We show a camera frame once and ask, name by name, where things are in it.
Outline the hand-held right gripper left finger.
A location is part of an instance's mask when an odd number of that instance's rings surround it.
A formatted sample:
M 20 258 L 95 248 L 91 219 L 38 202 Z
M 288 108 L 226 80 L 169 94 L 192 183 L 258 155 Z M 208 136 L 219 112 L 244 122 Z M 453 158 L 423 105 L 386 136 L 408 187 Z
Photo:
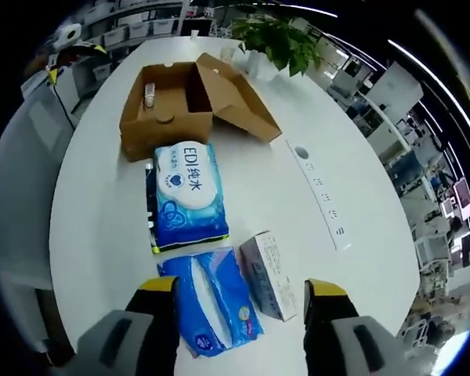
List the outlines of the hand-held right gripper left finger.
M 179 347 L 178 277 L 138 287 L 78 340 L 77 375 L 173 375 Z

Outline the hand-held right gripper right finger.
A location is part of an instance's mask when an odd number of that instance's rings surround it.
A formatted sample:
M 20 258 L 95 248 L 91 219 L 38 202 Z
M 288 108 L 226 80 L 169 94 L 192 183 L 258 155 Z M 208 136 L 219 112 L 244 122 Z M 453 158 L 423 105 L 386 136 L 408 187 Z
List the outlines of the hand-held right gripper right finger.
M 398 341 L 361 316 L 337 284 L 305 281 L 303 346 L 309 375 L 397 375 Z

